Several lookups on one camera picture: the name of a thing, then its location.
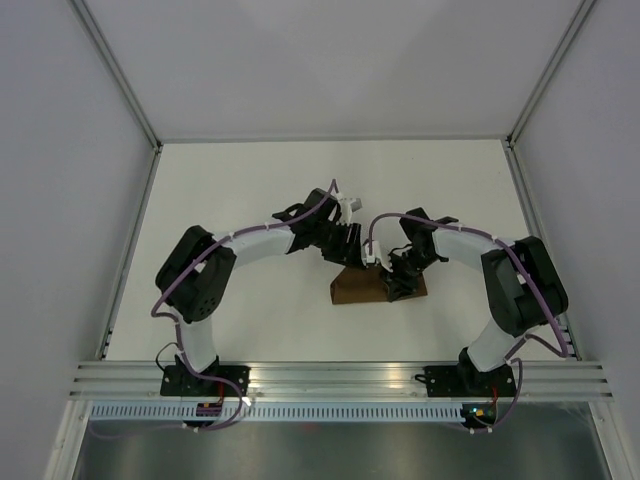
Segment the brown cloth napkin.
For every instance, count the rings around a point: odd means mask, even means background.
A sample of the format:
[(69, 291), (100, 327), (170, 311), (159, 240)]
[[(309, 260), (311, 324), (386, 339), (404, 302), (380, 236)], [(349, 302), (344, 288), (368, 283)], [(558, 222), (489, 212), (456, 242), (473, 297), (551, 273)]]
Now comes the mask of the brown cloth napkin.
[(330, 284), (331, 302), (333, 305), (393, 303), (428, 295), (423, 277), (415, 290), (402, 293), (400, 288), (385, 282), (387, 276), (388, 272), (380, 266), (366, 270), (345, 267)]

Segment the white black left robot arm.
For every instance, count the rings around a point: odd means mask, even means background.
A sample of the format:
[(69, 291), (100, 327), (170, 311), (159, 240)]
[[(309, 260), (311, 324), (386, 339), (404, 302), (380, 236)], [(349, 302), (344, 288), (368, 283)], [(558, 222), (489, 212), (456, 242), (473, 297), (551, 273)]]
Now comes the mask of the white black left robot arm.
[(361, 225), (352, 221), (361, 200), (316, 188), (306, 200), (272, 214), (266, 222), (215, 234), (200, 225), (188, 228), (155, 278), (161, 296), (154, 318), (174, 324), (184, 385), (206, 396), (218, 384), (213, 367), (219, 356), (213, 342), (212, 315), (220, 307), (234, 271), (275, 256), (317, 248), (327, 262), (362, 268)]

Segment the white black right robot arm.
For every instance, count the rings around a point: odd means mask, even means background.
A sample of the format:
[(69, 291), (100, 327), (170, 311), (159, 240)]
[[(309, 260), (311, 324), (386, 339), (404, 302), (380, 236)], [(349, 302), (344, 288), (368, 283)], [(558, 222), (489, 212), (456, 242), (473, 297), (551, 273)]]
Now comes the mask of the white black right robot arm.
[(375, 220), (386, 218), (399, 220), (408, 245), (400, 254), (383, 254), (370, 228), (365, 252), (369, 262), (381, 263), (390, 302), (415, 294), (424, 271), (437, 262), (453, 260), (483, 276), (490, 319), (459, 354), (456, 381), (463, 392), (482, 393), (529, 341), (562, 359), (569, 356), (557, 320), (568, 309), (568, 294), (540, 238), (506, 241), (453, 217), (432, 220), (421, 208)]

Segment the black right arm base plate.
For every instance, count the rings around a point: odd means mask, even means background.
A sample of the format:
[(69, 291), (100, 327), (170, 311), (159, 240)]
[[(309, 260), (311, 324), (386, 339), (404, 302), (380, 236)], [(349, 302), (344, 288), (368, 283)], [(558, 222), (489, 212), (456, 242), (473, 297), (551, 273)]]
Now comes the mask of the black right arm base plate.
[(478, 373), (459, 365), (427, 365), (413, 379), (423, 384), (430, 398), (511, 398), (516, 393), (513, 370), (506, 365)]

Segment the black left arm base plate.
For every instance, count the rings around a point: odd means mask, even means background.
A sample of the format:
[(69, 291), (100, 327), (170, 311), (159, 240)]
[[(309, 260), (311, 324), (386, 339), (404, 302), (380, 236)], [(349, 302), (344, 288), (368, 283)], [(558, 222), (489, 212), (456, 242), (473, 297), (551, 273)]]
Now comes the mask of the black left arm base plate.
[[(250, 367), (246, 365), (218, 365), (204, 372), (234, 383), (245, 395), (250, 383)], [(205, 380), (193, 376), (183, 364), (165, 368), (160, 385), (162, 397), (238, 397), (236, 390), (227, 383)]]

